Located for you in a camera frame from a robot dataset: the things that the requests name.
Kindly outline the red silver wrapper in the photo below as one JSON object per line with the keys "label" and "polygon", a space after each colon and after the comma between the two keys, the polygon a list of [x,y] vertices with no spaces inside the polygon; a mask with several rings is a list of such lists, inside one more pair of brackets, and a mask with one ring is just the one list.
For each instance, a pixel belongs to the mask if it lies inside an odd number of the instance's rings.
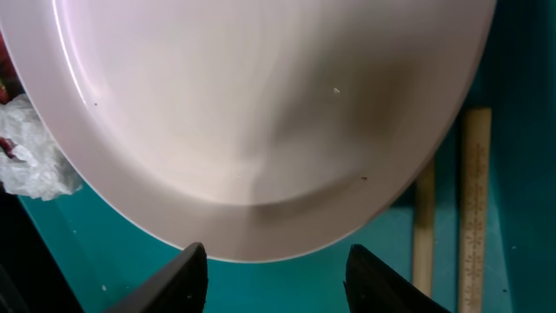
{"label": "red silver wrapper", "polygon": [[1,37],[0,55],[0,76],[1,76],[1,104],[7,104],[14,97],[23,93],[23,86],[17,76],[15,67],[10,59],[5,41]]}

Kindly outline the teal plastic tray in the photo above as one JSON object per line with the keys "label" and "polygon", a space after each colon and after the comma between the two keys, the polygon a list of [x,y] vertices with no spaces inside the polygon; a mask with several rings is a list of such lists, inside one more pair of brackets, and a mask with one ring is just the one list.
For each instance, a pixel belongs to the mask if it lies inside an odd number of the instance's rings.
{"label": "teal plastic tray", "polygon": [[[555,309],[555,2],[504,0],[467,107],[493,111],[482,309]],[[352,236],[289,261],[208,265],[208,312],[345,312],[348,251],[359,243],[411,275],[412,191]],[[77,300],[101,312],[175,256],[90,188],[24,199]]]}

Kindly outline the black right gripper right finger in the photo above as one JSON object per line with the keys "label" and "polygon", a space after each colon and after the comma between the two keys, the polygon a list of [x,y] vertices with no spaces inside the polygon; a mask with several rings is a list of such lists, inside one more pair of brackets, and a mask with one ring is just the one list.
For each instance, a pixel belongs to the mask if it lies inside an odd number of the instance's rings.
{"label": "black right gripper right finger", "polygon": [[360,244],[350,247],[343,286],[351,313],[449,313]]}

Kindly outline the pink round plate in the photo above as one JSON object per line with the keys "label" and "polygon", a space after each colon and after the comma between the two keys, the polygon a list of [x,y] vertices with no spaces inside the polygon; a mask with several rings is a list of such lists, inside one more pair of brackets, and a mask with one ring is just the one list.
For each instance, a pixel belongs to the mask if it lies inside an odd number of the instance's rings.
{"label": "pink round plate", "polygon": [[57,146],[141,230],[264,263],[352,234],[452,125],[485,0],[15,1],[1,31]]}

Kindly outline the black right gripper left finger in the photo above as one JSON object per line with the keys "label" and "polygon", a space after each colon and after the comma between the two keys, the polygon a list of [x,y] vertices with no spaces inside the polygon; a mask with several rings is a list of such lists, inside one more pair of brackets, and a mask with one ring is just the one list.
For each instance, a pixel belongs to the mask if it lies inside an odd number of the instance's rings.
{"label": "black right gripper left finger", "polygon": [[206,251],[201,243],[192,243],[106,312],[202,313],[208,284]]}

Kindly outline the crumpled white tissue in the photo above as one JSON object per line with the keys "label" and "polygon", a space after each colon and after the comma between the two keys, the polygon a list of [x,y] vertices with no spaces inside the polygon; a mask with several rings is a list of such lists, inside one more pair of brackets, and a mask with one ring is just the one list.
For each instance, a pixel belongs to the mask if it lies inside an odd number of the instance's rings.
{"label": "crumpled white tissue", "polygon": [[1,184],[12,195],[50,201],[72,195],[83,180],[43,125],[29,97],[1,106]]}

